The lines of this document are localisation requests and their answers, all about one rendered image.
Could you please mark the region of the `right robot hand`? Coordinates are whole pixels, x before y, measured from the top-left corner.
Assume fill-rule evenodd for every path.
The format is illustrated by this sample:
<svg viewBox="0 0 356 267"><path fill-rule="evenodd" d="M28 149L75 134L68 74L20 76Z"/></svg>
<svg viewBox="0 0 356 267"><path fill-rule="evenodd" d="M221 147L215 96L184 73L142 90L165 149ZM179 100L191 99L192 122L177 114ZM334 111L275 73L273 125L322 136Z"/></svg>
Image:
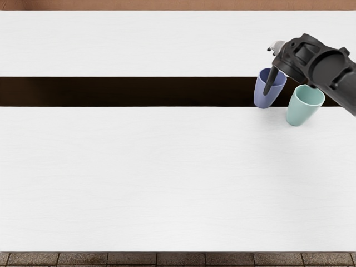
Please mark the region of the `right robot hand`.
<svg viewBox="0 0 356 267"><path fill-rule="evenodd" d="M264 96L267 96L269 94L269 91L270 91L273 83L275 82L275 80L278 76L278 73L280 72L280 70L276 66L275 61L278 58L280 58L279 54L283 50L283 47L285 46L286 43L287 43L287 41L281 41L281 40L275 41L267 48L267 51L273 51L273 56L275 56L275 59L272 62L272 67L270 69L269 75L265 82L265 87L264 87L264 91L263 91Z"/></svg>

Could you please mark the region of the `blue-purple cup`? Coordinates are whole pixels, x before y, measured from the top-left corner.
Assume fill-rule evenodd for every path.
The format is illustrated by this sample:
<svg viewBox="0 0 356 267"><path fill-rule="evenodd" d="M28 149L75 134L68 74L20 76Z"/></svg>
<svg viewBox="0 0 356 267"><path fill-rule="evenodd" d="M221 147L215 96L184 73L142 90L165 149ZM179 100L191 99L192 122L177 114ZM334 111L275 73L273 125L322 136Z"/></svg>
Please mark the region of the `blue-purple cup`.
<svg viewBox="0 0 356 267"><path fill-rule="evenodd" d="M275 81L267 95L264 95L264 88L270 72L270 68L265 68L258 73L254 88L254 105L258 108L270 107L284 88L287 77L278 71Z"/></svg>

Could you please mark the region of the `mint green cup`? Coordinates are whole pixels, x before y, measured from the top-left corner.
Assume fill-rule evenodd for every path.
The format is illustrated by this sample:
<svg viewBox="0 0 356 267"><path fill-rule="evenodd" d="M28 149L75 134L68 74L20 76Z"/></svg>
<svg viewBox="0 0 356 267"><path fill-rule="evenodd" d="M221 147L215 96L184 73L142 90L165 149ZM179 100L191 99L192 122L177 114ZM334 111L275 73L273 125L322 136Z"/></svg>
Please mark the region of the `mint green cup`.
<svg viewBox="0 0 356 267"><path fill-rule="evenodd" d="M318 111L324 101L325 95L320 89L299 85L289 101L286 121L292 126L301 126Z"/></svg>

